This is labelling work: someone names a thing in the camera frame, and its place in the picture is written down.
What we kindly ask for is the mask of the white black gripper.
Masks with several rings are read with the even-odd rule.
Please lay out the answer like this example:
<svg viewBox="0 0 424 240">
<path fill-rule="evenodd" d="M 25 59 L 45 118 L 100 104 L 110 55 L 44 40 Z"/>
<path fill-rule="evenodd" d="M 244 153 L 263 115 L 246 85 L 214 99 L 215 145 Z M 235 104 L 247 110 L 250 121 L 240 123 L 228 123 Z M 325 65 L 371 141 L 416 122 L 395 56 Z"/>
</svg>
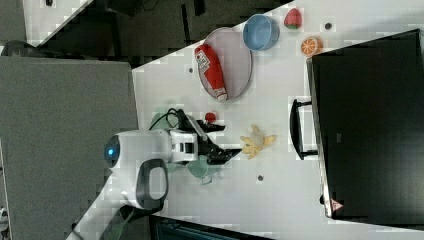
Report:
<svg viewBox="0 0 424 240">
<path fill-rule="evenodd" d="M 224 131 L 225 127 L 219 124 L 196 121 L 192 116 L 187 115 L 190 126 L 195 130 L 194 133 L 183 130 L 171 130 L 171 161 L 172 162 L 191 162 L 198 159 L 199 141 L 206 142 L 208 136 L 206 133 Z M 209 165 L 223 165 L 233 157 L 238 155 L 241 149 L 215 149 L 207 155 Z"/>
</svg>

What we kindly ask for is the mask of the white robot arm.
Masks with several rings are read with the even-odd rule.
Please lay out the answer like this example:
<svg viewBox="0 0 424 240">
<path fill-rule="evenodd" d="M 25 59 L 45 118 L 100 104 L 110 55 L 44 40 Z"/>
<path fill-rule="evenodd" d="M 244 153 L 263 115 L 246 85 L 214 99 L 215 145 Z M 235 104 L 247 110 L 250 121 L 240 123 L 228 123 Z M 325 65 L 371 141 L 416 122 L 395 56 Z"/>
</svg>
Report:
<svg viewBox="0 0 424 240">
<path fill-rule="evenodd" d="M 209 137 L 222 131 L 182 110 L 173 110 L 174 127 L 131 130 L 111 137 L 104 148 L 110 176 L 99 195 L 73 227 L 66 240 L 100 240 L 118 210 L 124 206 L 156 213 L 169 191 L 167 165 L 187 164 L 204 157 L 209 166 L 221 166 L 237 156 L 239 148 L 223 149 Z"/>
</svg>

